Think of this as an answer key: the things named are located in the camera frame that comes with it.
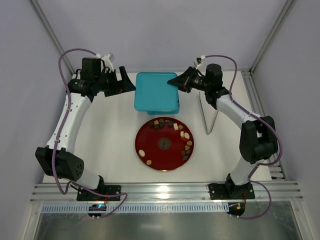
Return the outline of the teal tin lid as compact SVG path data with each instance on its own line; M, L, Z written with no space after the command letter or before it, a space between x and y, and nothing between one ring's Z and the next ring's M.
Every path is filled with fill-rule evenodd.
M178 88L167 84L178 75L174 72L139 72L135 81L134 108L147 112L159 98L176 98Z

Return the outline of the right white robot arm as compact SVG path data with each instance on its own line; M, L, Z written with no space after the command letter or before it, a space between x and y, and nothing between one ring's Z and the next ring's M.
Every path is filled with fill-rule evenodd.
M207 103L225 114L240 128L241 158L235 169L227 175L224 183L208 185L210 199L254 199L251 177L265 160L278 151L273 118L254 115L246 108L239 106L231 91L223 86L223 72L218 64L209 64L205 75L201 75L195 67L189 67L167 83L185 93L189 93L192 89L203 91Z

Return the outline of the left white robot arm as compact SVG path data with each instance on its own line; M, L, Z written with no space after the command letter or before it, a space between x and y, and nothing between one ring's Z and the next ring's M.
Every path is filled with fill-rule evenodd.
M66 84L66 96L57 126L44 147L38 147L35 157L47 176L58 182L68 180L77 187L78 197L102 199L108 194L102 176L85 168L75 155L75 145L83 118L98 93L105 97L135 91L124 66L117 79L111 55L84 57L79 69Z

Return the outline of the white block chocolate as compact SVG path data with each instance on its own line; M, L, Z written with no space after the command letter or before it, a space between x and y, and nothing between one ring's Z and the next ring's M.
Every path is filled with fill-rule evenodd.
M177 131L177 130L179 129L179 127L178 127L178 124L177 124L177 123L174 123L174 124L173 124L173 127L174 127L174 130L175 130L175 131Z

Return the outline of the white round swirl chocolate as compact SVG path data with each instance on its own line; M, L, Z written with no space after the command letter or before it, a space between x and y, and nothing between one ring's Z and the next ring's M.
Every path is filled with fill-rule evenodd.
M142 150L142 149L140 149L140 150L138 151L138 153L139 153L139 155L140 155L141 157L144 157L144 156L146 155L145 151Z

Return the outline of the teal tin box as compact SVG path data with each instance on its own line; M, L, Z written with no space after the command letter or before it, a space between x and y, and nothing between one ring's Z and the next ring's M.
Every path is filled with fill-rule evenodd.
M179 96L175 98L160 97L157 102L151 107L151 110L146 111L148 115L175 115L180 112Z

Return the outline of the red round tray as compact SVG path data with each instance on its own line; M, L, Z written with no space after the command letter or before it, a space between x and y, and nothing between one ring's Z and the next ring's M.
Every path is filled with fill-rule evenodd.
M167 172L173 171L191 158L195 149L195 138L190 128L182 121L168 116L160 116L149 119L137 131L134 141L135 152L139 159L147 167ZM145 152L145 156L139 155L139 150Z

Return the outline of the left frame post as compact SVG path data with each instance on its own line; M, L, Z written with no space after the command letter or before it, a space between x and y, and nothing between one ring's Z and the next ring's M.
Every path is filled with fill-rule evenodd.
M41 5L39 4L38 0L28 0L30 6L32 7L36 17L38 18L39 22L41 23L44 31L46 32L48 38L50 39L53 47L57 51L59 55L61 55L65 50L62 47L61 42L59 41L53 27L51 26L44 10L42 9Z

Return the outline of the frame post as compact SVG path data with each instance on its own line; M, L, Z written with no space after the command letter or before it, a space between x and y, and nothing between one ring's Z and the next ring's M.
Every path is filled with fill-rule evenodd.
M261 45L252 66L249 69L249 73L251 75L257 70L258 66L260 65L262 59L264 58L265 54L267 53L268 49L271 47L272 43L274 42L276 36L278 35L279 31L281 30L283 24L285 23L287 17L289 16L290 12L292 11L293 7L296 4L296 0L286 0L281 7L279 13L277 14L270 30L267 33L263 44Z
M61 55L65 50L62 47L61 42L59 41L53 27L51 26L44 10L42 9L41 5L39 4L38 0L28 0L30 6L32 7L36 17L38 18L39 22L41 23L44 31L46 32L48 38L50 39L53 47L57 51L59 55Z

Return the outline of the right black mount plate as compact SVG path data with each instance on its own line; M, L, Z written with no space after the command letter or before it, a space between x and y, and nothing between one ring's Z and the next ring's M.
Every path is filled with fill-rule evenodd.
M208 185L211 200L253 200L256 198L253 185L248 182L234 185L232 182L210 183Z

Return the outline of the black mount plate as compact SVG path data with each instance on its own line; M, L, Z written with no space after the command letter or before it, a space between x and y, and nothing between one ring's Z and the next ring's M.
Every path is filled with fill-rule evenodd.
M253 185L248 182L234 185L232 182L210 183L208 185L211 200L253 200L256 198Z
M96 195L92 192L80 188L77 192L76 200L78 202L92 202L92 201L111 201L111 202L118 202L120 201L120 196L118 196L121 193L121 186L120 185L104 185L98 189L91 189L92 192L95 192L97 194L103 195Z

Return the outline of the right frame post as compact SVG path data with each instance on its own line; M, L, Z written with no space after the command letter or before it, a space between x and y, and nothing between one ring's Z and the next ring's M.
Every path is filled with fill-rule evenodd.
M271 47L272 43L274 42L276 36L278 35L279 31L281 30L283 24L285 23L287 17L289 16L290 12L292 11L293 7L296 4L296 0L286 0L281 7L279 13L277 14L270 30L267 33L263 44L261 45L252 66L249 69L249 73L251 75L257 70L258 66L260 65L262 59L264 58L265 54L267 53L268 49Z

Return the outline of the left black mount plate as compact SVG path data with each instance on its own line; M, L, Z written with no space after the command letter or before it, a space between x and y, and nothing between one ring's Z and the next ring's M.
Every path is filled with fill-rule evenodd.
M111 202L118 202L120 201L120 196L118 196L121 193L121 186L120 185L104 185L98 189L91 189L92 192L95 192L97 194L103 195L96 195L92 192L80 188L77 192L76 200L78 202L92 202L92 201L111 201Z

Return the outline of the aluminium rail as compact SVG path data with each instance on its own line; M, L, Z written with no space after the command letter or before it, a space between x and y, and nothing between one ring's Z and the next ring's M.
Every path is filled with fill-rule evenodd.
M263 181L264 186L253 184L255 201L265 202L270 193L273 201L302 201L303 195L296 181ZM207 182L177 182L177 183L120 183L121 192L128 194L131 202L165 202L165 201L210 201L210 190ZM59 192L53 183L36 184L30 198L35 203L68 203L77 198L73 188L66 195Z

